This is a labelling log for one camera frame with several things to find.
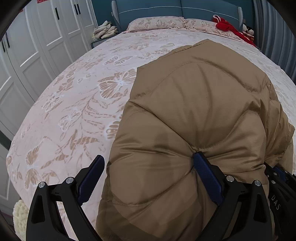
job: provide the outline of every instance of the curtain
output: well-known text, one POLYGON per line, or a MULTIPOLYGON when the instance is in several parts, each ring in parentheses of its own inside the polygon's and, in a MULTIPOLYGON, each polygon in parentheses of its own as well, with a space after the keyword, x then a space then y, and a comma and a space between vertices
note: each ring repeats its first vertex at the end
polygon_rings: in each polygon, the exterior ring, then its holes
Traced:
POLYGON ((293 33, 267 0, 253 1, 255 44, 296 84, 296 39, 293 33))

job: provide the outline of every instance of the floral pillow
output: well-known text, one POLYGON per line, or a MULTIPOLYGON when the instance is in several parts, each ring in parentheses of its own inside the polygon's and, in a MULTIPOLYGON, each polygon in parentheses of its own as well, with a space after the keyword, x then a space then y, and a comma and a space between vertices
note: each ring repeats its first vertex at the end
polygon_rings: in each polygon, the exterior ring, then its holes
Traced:
POLYGON ((231 31, 222 31, 216 28, 215 22, 211 21, 206 21, 206 20, 201 20, 201 19, 195 19, 195 18, 188 18, 184 20, 184 27, 189 30, 199 30, 211 34, 216 34, 216 35, 222 35, 225 37, 233 38, 233 39, 238 39, 240 38, 236 36, 233 32, 231 31))
POLYGON ((127 32, 162 28, 184 28, 184 18, 174 16, 137 18, 130 22, 127 32))

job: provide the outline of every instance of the brown jacket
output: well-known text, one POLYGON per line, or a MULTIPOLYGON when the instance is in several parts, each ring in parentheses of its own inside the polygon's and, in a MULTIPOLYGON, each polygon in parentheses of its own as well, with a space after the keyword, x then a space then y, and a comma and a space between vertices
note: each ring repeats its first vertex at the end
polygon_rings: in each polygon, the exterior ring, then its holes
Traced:
POLYGON ((111 148, 97 232, 104 241, 194 241, 216 205, 192 154, 202 151, 238 181, 260 180, 268 195, 263 163, 282 161, 293 133, 267 75, 221 44, 204 40, 139 67, 111 148))

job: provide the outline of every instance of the headboard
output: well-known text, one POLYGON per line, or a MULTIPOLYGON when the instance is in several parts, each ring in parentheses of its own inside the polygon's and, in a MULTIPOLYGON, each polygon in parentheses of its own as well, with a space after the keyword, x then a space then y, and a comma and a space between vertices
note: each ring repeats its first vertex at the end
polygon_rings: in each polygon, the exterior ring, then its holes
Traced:
POLYGON ((242 29, 241 7, 223 0, 113 0, 111 6, 119 32, 125 31, 137 18, 177 16, 212 21, 214 14, 229 21, 239 31, 242 29))

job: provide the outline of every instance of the metal screw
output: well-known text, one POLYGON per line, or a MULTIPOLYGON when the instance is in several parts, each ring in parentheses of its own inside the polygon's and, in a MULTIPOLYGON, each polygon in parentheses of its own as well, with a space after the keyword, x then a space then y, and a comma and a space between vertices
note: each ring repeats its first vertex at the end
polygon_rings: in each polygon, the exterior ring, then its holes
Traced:
POLYGON ((233 176, 227 176, 226 180, 229 182, 233 182, 234 181, 234 177, 233 176))
POLYGON ((261 185, 261 182, 258 181, 258 180, 256 180, 256 181, 255 181, 255 185, 259 187, 259 186, 261 185))
POLYGON ((40 188, 43 188, 45 186, 45 182, 40 182, 39 184, 38 184, 38 187, 40 187, 40 188))
POLYGON ((70 184, 74 181, 74 179, 72 177, 69 177, 66 179, 66 183, 70 184))

